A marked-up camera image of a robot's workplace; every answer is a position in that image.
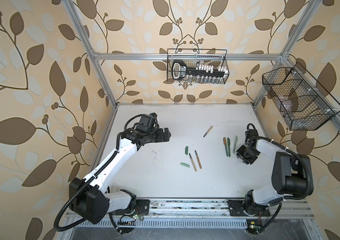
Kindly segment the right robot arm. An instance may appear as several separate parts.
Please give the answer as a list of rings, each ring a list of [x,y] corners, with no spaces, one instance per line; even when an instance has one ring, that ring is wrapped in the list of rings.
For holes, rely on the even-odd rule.
[[[252,123],[247,125],[245,137],[245,143],[236,151],[245,164],[253,164],[260,154],[274,161],[271,182],[245,195],[243,211],[247,215],[254,216],[284,200],[302,200],[312,195],[314,183],[309,157],[260,137]]]

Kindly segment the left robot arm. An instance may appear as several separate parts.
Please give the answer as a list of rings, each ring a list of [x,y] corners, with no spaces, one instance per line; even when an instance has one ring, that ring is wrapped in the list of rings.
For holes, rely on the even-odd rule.
[[[146,144],[168,142],[171,133],[160,128],[156,113],[137,115],[139,122],[124,126],[116,137],[116,146],[102,162],[84,178],[69,185],[69,199],[57,214],[54,230],[63,232],[85,221],[99,223],[113,212],[124,215],[138,213],[136,195],[121,189],[111,193],[109,185],[123,165]]]

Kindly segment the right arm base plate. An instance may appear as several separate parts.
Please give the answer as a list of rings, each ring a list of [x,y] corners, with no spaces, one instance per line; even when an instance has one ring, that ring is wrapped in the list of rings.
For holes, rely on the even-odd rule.
[[[245,200],[228,200],[228,207],[231,217],[270,217],[267,206],[258,205]]]

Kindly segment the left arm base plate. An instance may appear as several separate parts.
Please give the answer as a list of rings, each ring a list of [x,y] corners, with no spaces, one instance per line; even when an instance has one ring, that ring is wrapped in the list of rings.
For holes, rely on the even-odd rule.
[[[113,211],[112,214],[116,216],[133,215],[133,216],[145,216],[149,213],[150,200],[137,199],[133,201],[128,208],[124,210]]]

